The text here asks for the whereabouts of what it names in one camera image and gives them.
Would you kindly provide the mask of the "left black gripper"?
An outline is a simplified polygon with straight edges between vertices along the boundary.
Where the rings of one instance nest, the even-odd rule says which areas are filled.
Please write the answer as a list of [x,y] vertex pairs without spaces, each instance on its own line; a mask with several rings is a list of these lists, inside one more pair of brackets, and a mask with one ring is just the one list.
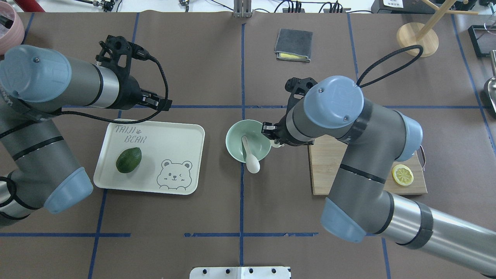
[[150,55],[147,50],[122,36],[108,35],[99,44],[102,49],[96,56],[96,61],[101,63],[101,68],[110,70],[117,82],[105,90],[105,86],[110,85],[110,80],[103,79],[99,100],[103,97],[108,100],[103,108],[129,110],[135,105],[142,105],[156,111],[169,111],[172,100],[142,90],[138,81],[131,76],[131,60],[148,60]]

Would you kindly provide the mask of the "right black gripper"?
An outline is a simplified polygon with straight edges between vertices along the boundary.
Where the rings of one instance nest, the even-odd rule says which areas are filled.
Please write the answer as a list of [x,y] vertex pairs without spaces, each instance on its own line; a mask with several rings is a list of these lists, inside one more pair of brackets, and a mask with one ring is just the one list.
[[278,124],[262,123],[262,134],[270,135],[270,140],[290,146],[313,145],[314,138],[303,135],[294,122],[295,106],[317,82],[313,78],[290,78],[285,84],[285,90],[290,93],[285,117]]

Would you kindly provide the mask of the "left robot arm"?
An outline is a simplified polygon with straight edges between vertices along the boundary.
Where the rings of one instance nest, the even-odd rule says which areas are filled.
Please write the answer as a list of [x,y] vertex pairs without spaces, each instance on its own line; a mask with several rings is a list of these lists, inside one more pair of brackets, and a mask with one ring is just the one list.
[[[76,205],[93,184],[53,122],[62,115],[104,118],[66,105],[129,110],[136,105],[170,109],[165,73],[154,56],[122,36],[108,35],[95,62],[31,45],[19,45],[1,61],[1,143],[17,169],[1,177],[1,227],[26,219],[40,208],[52,214]],[[144,90],[131,76],[133,59],[154,62],[165,95]]]

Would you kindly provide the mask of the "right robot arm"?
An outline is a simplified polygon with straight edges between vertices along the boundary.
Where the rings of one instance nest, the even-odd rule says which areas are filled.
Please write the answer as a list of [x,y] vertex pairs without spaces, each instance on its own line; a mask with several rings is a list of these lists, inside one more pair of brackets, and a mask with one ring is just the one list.
[[324,135],[347,145],[320,219],[327,231],[353,243],[379,235],[495,278],[494,231],[384,190],[393,163],[420,148],[417,121],[366,99],[345,76],[293,77],[285,90],[285,115],[264,122],[262,134],[277,145],[311,145]]

